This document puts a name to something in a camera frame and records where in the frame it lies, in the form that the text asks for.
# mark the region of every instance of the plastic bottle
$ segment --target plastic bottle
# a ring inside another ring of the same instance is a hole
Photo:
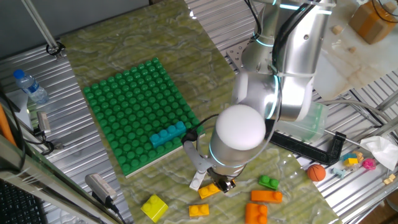
[[[47,92],[40,87],[39,83],[31,75],[25,74],[24,71],[18,69],[14,72],[14,77],[16,78],[17,86],[27,93],[34,102],[43,104],[49,100]]]

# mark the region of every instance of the white tissue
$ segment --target white tissue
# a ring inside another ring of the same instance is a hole
[[[380,136],[373,136],[362,139],[362,147],[370,151],[374,158],[390,170],[394,170],[398,162],[398,146],[388,139]]]

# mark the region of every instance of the blue lego brick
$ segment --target blue lego brick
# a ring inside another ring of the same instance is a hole
[[[187,128],[182,121],[177,122],[175,125],[170,125],[167,130],[161,130],[158,134],[153,134],[149,139],[154,147],[161,146],[173,138],[185,133]]]
[[[344,176],[346,175],[346,170],[339,170],[337,168],[333,168],[333,173],[337,174],[340,177],[340,179],[343,179]]]
[[[347,154],[341,156],[341,157],[340,157],[340,160],[341,160],[341,161],[345,161],[345,160],[348,159],[348,158],[356,159],[357,157],[356,157],[356,154],[355,154],[355,153],[347,153]]]

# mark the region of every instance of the green lego baseplate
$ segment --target green lego baseplate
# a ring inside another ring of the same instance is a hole
[[[178,121],[187,129],[200,123],[158,58],[83,92],[125,176],[182,145],[184,134],[155,149],[153,134]]]

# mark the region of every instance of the small basketball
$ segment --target small basketball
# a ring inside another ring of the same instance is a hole
[[[323,166],[314,164],[307,169],[307,175],[312,181],[321,181],[326,176],[326,170]]]

